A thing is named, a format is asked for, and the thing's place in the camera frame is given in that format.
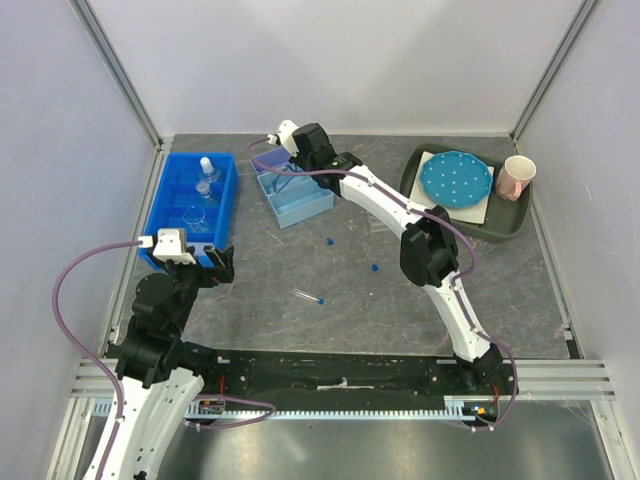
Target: polka dot plate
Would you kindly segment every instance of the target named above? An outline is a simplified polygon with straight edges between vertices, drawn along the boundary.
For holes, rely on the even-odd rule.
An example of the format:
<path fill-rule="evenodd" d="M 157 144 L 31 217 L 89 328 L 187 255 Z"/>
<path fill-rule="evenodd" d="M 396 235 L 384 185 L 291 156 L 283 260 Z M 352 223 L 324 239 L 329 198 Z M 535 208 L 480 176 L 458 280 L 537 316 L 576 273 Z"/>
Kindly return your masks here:
<path fill-rule="evenodd" d="M 420 182 L 427 196 L 438 205 L 466 208 L 489 195 L 493 177 L 484 162 L 474 155 L 451 151 L 425 162 Z"/>

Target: gray tray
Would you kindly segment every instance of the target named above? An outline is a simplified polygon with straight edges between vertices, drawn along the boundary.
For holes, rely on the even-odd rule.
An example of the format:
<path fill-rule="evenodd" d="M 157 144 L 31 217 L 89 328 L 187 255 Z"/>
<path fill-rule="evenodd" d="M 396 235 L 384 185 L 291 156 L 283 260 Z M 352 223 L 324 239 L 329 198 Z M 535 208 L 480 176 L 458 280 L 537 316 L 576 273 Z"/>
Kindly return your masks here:
<path fill-rule="evenodd" d="M 407 166 L 404 168 L 402 180 L 400 180 L 400 193 L 405 197 L 409 197 L 411 195 L 411 189 L 413 188 L 413 183 L 416 175 L 418 174 L 418 167 L 420 166 L 420 159 L 422 158 L 423 152 L 437 154 L 449 152 L 451 150 L 453 149 L 431 143 L 420 145 L 415 152 L 413 152 L 411 158 L 409 158 L 409 161 L 407 162 Z M 495 185 L 503 162 L 481 157 L 479 155 L 476 155 L 476 157 L 488 166 L 494 167 L 493 182 Z M 530 200 L 530 186 L 523 190 L 522 195 L 520 195 L 520 198 L 515 202 L 500 198 L 496 195 L 495 190 L 492 189 L 489 194 L 487 217 L 483 225 L 460 222 L 458 220 L 452 220 L 451 223 L 453 223 L 453 225 L 465 235 L 481 238 L 490 242 L 504 242 L 515 236 L 518 233 L 518 230 L 520 230 L 520 227 L 527 215 Z"/>

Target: light blue container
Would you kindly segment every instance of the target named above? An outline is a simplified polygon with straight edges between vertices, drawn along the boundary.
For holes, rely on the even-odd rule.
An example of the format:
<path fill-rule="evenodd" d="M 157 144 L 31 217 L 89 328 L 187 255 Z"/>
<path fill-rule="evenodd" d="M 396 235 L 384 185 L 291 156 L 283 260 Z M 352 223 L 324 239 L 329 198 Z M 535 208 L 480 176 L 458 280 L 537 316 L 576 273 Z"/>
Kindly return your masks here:
<path fill-rule="evenodd" d="M 258 155 L 257 159 L 269 167 L 280 168 L 289 164 L 289 157 L 289 152 L 284 148 L 276 148 Z M 333 192 L 320 188 L 311 177 L 293 177 L 287 183 L 289 177 L 281 176 L 277 189 L 282 190 L 276 193 L 273 182 L 279 175 L 262 169 L 253 161 L 252 164 L 280 228 L 286 228 L 333 208 Z"/>

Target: gray wall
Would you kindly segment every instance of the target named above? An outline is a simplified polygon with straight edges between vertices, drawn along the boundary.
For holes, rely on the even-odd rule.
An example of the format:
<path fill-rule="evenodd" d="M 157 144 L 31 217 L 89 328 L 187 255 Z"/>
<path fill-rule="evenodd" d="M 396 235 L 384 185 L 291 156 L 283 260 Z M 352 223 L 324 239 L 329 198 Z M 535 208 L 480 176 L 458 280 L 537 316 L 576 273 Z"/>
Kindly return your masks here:
<path fill-rule="evenodd" d="M 92 0 L 163 134 L 506 133 L 580 0 Z"/>
<path fill-rule="evenodd" d="M 65 0 L 0 6 L 0 478 L 44 478 L 80 356 L 51 289 L 130 240 L 152 148 Z M 63 315 L 95 348 L 123 252 L 78 268 Z"/>
<path fill-rule="evenodd" d="M 521 142 L 588 354 L 640 446 L 640 3 L 601 2 Z"/>

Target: table surface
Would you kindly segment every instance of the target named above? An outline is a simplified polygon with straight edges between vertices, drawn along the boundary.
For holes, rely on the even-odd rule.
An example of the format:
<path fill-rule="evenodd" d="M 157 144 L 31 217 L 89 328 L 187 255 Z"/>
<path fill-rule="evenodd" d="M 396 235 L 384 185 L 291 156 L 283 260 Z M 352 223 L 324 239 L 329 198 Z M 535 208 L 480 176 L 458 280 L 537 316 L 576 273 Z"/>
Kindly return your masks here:
<path fill-rule="evenodd" d="M 400 271 L 398 239 L 388 230 L 371 233 L 367 212 L 336 197 L 332 210 L 279 229 L 249 163 L 246 145 L 256 138 L 178 135 L 173 142 L 175 152 L 230 151 L 240 175 L 230 234 L 236 279 L 200 291 L 183 339 L 225 349 L 451 354 L 435 306 Z M 350 151 L 396 188 L 409 156 L 425 142 L 496 159 L 514 154 L 508 138 L 336 135 L 331 140 L 336 151 Z M 333 237 L 333 245 L 327 245 L 316 220 Z M 371 270 L 363 242 L 378 272 Z M 532 219 L 506 243 L 473 239 L 473 245 L 480 263 L 464 285 L 485 329 L 509 343 L 517 357 L 568 357 Z M 469 265 L 464 248 L 459 259 L 461 268 Z M 135 286 L 150 272 L 138 259 L 123 327 L 131 316 Z M 294 288 L 324 298 L 325 304 L 293 295 Z"/>

